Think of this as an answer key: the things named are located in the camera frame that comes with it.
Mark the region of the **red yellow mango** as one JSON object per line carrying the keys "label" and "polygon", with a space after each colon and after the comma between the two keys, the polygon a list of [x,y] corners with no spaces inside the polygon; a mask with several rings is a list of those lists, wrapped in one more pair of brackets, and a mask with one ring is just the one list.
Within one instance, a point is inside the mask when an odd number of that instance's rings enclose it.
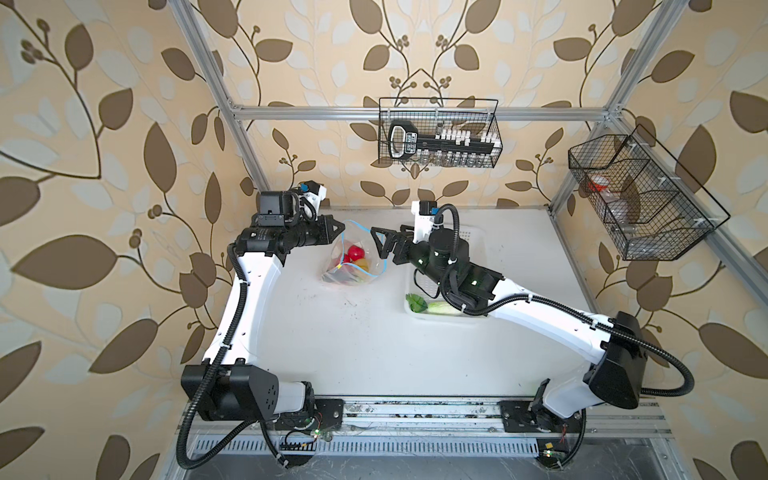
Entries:
{"label": "red yellow mango", "polygon": [[361,258],[361,259],[358,259],[358,260],[354,261],[354,264],[357,267],[361,268],[362,270],[364,270],[366,272],[370,271],[369,262],[366,259],[364,259],[364,258]]}

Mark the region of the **red apple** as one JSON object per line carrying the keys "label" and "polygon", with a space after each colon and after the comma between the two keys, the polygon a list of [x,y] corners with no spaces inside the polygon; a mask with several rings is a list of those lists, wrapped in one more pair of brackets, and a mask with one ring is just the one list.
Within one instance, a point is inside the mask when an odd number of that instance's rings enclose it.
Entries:
{"label": "red apple", "polygon": [[346,252],[345,260],[354,263],[365,258],[365,250],[358,245],[351,245]]}

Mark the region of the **clear zip top bag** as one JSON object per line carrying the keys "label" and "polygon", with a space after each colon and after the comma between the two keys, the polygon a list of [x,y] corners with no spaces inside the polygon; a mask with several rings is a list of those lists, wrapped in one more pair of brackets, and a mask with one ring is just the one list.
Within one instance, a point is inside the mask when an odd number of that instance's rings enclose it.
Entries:
{"label": "clear zip top bag", "polygon": [[[387,270],[388,261],[380,259],[372,239],[370,228],[354,220],[345,220],[345,228],[332,243],[330,260],[322,272],[321,280],[339,286],[362,286],[381,277]],[[347,249],[358,245],[365,250],[365,258],[370,265],[366,272],[354,263],[345,260]]]}

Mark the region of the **white radish green leaves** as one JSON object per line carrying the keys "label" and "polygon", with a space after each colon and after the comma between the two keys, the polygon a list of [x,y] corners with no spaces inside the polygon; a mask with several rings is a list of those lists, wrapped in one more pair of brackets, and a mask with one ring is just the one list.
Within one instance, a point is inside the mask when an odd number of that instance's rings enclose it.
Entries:
{"label": "white radish green leaves", "polygon": [[458,316],[461,312],[444,301],[428,302],[420,295],[409,293],[405,295],[408,309],[414,314]]}

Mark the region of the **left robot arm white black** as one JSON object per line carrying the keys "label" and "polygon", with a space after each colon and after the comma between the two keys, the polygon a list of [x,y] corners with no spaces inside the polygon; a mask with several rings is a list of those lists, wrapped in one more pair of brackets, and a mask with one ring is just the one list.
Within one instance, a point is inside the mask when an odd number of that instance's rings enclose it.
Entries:
{"label": "left robot arm white black", "polygon": [[[177,436],[179,467],[192,470],[204,465],[253,424],[259,425],[275,459],[288,467],[289,460],[270,439],[270,424],[285,415],[300,429],[319,425],[311,383],[282,381],[258,367],[257,343],[288,254],[298,247],[330,245],[345,229],[332,216],[320,214],[326,195],[325,187],[314,181],[262,193],[250,226],[228,245],[235,278],[221,323],[202,361],[186,366],[182,373],[189,405]],[[236,425],[210,450],[192,457],[188,441],[195,418]]]}

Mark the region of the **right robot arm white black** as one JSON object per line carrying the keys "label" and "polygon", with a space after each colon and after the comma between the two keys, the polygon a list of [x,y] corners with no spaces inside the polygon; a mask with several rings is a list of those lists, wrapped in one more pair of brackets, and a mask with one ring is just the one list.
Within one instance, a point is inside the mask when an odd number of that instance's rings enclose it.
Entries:
{"label": "right robot arm white black", "polygon": [[371,228],[382,259],[413,266],[436,284],[437,297],[460,314],[509,321],[582,357],[582,363],[567,374],[539,385],[530,410],[541,420],[568,419],[600,404],[631,410],[643,396],[673,398],[693,391],[691,370],[644,340],[634,316],[578,310],[472,262],[469,245],[460,235],[459,212],[452,204],[419,201],[412,212],[413,226]]}

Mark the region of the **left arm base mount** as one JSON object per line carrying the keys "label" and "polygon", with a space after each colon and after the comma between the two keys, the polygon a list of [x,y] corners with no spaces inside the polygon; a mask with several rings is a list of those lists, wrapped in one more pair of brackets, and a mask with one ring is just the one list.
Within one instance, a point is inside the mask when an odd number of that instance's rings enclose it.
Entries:
{"label": "left arm base mount", "polygon": [[310,399],[300,411],[278,414],[261,425],[268,451],[285,469],[305,464],[341,428],[344,406],[340,398]]}

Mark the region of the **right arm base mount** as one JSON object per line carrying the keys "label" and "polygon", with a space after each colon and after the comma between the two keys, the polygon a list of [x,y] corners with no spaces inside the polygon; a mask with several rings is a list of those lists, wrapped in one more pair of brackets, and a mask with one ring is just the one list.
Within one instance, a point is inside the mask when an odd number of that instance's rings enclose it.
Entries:
{"label": "right arm base mount", "polygon": [[536,462],[546,470],[564,470],[581,449],[586,435],[587,410],[560,418],[529,400],[498,403],[505,433],[538,434]]}

